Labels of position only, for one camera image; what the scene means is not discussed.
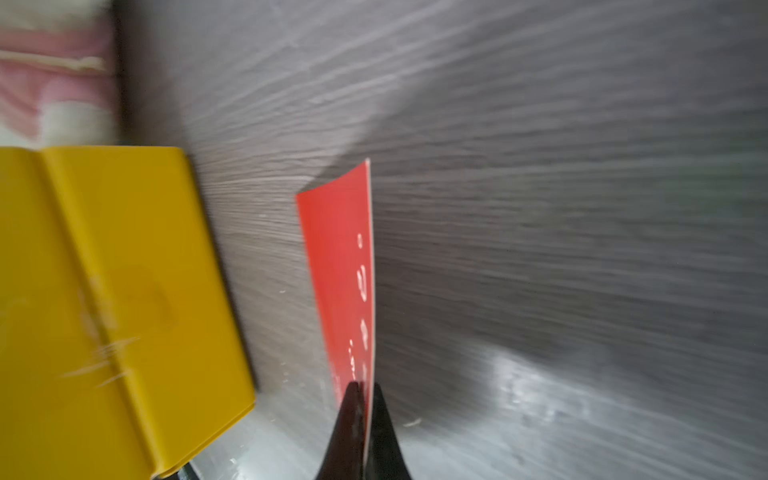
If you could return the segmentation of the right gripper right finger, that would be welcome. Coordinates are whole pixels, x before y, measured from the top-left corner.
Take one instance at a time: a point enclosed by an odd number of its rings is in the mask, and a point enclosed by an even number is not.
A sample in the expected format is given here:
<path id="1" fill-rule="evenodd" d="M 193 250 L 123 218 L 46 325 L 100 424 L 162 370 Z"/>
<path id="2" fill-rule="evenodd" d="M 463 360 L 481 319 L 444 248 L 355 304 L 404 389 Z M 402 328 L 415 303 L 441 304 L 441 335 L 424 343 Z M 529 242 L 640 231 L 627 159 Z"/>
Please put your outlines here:
<path id="1" fill-rule="evenodd" d="M 374 384 L 368 459 L 364 474 L 367 480 L 411 480 L 383 391 Z"/>

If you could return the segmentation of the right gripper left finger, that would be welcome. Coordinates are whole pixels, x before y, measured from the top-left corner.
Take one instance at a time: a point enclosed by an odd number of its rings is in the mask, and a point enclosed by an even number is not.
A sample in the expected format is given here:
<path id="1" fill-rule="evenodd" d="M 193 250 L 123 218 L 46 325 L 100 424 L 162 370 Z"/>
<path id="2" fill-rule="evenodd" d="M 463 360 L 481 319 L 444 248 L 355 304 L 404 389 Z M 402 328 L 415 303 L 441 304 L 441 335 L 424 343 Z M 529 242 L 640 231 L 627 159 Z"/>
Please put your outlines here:
<path id="1" fill-rule="evenodd" d="M 337 419 L 316 480 L 360 480 L 366 438 L 364 395 L 359 382 L 345 390 Z"/>

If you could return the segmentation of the red postcard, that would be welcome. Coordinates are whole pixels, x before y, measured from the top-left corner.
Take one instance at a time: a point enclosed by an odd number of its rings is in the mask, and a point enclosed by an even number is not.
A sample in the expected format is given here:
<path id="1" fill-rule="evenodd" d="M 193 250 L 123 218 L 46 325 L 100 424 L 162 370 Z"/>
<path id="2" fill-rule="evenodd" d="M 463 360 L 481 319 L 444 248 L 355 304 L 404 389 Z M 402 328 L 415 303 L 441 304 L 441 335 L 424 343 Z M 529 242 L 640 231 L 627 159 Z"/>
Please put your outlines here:
<path id="1" fill-rule="evenodd" d="M 295 197 L 338 401 L 361 387 L 363 447 L 370 442 L 376 351 L 371 162 Z"/>

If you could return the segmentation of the yellow plastic drawer cabinet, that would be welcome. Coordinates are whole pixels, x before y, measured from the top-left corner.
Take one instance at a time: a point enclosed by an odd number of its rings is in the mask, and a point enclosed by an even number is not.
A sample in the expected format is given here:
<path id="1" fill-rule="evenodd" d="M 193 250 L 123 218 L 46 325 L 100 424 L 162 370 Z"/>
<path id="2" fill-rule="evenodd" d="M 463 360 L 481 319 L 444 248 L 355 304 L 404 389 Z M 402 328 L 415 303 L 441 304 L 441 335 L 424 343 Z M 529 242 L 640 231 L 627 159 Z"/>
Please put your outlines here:
<path id="1" fill-rule="evenodd" d="M 161 479 L 255 388 L 189 160 L 1 151 L 1 475 Z"/>

